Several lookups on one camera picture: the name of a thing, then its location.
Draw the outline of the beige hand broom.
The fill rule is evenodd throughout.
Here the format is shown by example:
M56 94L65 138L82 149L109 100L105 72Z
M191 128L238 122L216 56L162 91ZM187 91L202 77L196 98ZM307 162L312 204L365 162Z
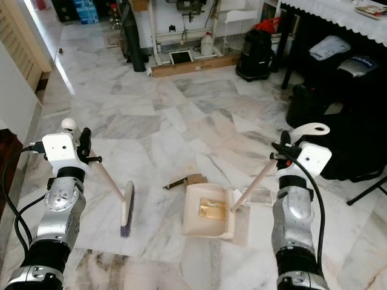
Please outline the beige hand broom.
M82 129L77 124L75 119L72 118L63 119L60 125L63 130L72 134L74 138L77 138L77 152L79 147L79 137ZM86 149L93 150L91 146L86 147ZM120 236L123 238L128 238L132 229L132 216L134 209L134 183L132 181L129 181L127 183L127 188L124 191L121 191L119 190L118 185L114 182L111 175L108 174L107 170L105 169L105 166L103 166L102 163L94 164L94 168L97 169L97 173L102 176L106 184L109 185L109 188L111 188L115 195L118 196L118 198L120 199L120 204L122 207L120 219Z

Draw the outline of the beige long-handled dustpan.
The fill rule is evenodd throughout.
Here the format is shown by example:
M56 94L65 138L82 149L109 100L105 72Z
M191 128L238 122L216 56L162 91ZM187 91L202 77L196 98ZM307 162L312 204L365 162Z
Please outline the beige long-handled dustpan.
M322 136L330 132L330 128L322 123L308 123L299 126L290 132L294 146L301 144L305 136ZM269 161L264 168L254 178L249 187L244 190L235 190L218 183L197 183L187 185L183 206L183 235L196 237L209 237L218 239L232 239L236 233L236 211L241 209L244 201L251 195L254 189L258 188L266 176L276 174L288 181L290 176L295 176L298 181L302 181L299 186L301 190L306 190L307 182L312 182L314 178L307 172L298 160L294 163L301 169L301 174L277 174L276 160L273 158L274 151L269 155ZM227 202L227 214L224 221L214 220L199 216L198 210L200 199L212 199L213 201Z

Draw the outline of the large black bag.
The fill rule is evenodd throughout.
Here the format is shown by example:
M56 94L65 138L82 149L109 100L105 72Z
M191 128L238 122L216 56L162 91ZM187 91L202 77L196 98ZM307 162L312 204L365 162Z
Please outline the large black bag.
M337 114L327 114L331 128L325 146L333 155L321 177L360 182L381 176L387 167L387 85L340 85L331 89Z

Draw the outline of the black vacuum cleaner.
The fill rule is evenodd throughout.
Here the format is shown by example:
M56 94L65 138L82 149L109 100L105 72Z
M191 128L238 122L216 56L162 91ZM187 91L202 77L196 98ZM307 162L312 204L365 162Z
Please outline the black vacuum cleaner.
M271 34L268 31L252 28L244 38L244 46L236 65L236 74L245 81L266 80L271 74L274 56Z

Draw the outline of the brown cardboard piece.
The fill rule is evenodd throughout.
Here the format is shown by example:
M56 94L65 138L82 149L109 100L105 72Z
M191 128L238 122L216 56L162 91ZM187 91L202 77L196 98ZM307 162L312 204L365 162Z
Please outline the brown cardboard piece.
M191 174L186 177L186 180L184 182L186 185L193 185L193 184L201 184L201 183L208 183L207 177L203 176L202 174Z

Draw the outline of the dark brown stick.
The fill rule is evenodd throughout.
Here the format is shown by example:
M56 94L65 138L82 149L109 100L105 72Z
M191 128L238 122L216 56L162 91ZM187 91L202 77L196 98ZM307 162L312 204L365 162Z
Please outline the dark brown stick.
M174 188L175 186L182 185L186 182L185 179L178 180L176 182L169 183L166 186L163 186L164 190L170 190L171 188Z

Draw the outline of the folded white cloth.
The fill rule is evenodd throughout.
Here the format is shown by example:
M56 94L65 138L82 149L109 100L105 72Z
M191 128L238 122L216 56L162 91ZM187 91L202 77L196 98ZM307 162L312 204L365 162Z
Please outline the folded white cloth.
M339 36L327 36L324 40L311 47L309 52L315 60L322 61L336 54L348 52L351 45Z

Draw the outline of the red cloth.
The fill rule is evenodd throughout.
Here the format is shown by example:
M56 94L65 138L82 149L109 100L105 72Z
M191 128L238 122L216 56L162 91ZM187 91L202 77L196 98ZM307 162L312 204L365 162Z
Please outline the red cloth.
M254 26L255 30L265 31L271 35L277 33L277 28L279 23L281 22L280 17L271 18L271 19L263 19L260 23L257 23Z

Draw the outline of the wooden door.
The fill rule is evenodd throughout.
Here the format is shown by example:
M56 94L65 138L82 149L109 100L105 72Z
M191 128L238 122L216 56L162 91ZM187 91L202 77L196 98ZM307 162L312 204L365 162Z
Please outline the wooden door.
M36 94L46 91L53 59L42 40L25 0L0 0L0 41L28 86Z

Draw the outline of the wooden plank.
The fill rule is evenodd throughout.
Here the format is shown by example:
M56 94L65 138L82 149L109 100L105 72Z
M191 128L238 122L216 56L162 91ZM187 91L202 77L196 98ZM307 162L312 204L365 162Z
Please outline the wooden plank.
M239 58L240 55L232 54L227 56L216 56L215 58L208 60L194 60L181 64L156 66L152 67L148 74L150 77L154 78L169 77L178 74L188 74L201 70L232 66L238 63Z

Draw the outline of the white plastic bottle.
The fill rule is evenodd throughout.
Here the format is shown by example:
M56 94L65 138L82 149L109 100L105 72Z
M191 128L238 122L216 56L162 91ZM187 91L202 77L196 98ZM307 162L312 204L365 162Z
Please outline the white plastic bottle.
M212 56L215 55L215 40L212 33L207 31L201 39L201 55Z

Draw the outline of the sewing machine foot pedal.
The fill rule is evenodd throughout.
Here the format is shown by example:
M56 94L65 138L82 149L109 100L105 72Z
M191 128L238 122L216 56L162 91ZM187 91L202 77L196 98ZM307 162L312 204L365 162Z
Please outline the sewing machine foot pedal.
M171 57L172 65L188 63L194 60L190 50L170 52L169 56Z

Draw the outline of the blue box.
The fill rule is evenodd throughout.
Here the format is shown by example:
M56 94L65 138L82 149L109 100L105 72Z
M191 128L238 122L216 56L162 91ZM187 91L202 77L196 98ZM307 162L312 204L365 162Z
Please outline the blue box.
M73 0L73 3L81 24L99 22L99 14L93 0Z

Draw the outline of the black box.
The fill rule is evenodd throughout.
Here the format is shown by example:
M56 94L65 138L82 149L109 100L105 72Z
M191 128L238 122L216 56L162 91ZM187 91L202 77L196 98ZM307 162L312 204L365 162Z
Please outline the black box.
M60 22L66 23L80 19L74 5L74 0L51 0L51 5Z

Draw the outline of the white sewing machine table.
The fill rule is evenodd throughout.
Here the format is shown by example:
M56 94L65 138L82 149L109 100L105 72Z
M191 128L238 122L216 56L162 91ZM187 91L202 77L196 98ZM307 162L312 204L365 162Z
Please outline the white sewing machine table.
M190 50L194 60L238 54L244 36L259 22L252 0L150 0L152 54L159 64L171 63L170 52ZM215 55L201 55L207 31Z

